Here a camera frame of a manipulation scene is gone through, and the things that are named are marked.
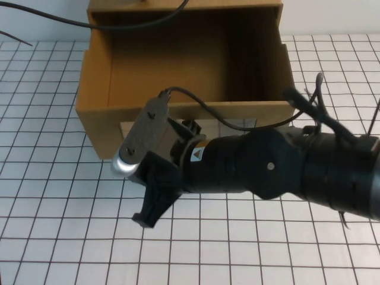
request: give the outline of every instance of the yellow warning sticker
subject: yellow warning sticker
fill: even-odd
[[[195,147],[205,147],[210,141],[200,141]]]

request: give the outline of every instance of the white wall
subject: white wall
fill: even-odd
[[[282,34],[380,33],[380,0],[283,0]]]
[[[89,0],[8,0],[87,21]],[[380,0],[283,0],[282,34],[380,33]],[[0,30],[24,40],[88,40],[90,31],[0,7]]]

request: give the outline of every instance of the table surface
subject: table surface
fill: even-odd
[[[296,87],[313,90],[324,71],[330,115],[364,134],[380,97],[380,35],[283,41]],[[335,211],[291,195],[184,195],[155,229],[140,228],[131,217],[144,189],[112,176],[75,112],[88,43],[33,45],[0,43],[3,285],[379,284],[380,223],[348,214],[347,230]]]

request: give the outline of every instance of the cardboard box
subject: cardboard box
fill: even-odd
[[[182,0],[91,0],[93,24],[128,25],[160,18]],[[93,30],[85,52],[77,112],[101,159],[122,143],[121,122],[133,122],[147,100],[170,86],[191,90],[226,119],[257,125],[290,117],[282,91],[294,86],[278,24],[281,0],[190,0],[175,18],[137,31]],[[173,93],[170,115],[211,119]]]

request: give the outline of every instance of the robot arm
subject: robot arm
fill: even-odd
[[[113,171],[146,187],[133,220],[154,227],[184,193],[250,191],[264,200],[292,193],[339,212],[380,219],[380,144],[356,138],[296,90],[287,100],[317,122],[305,128],[253,128],[207,140],[195,121],[169,116],[170,90],[141,111],[113,159]],[[320,123],[335,134],[321,133]]]

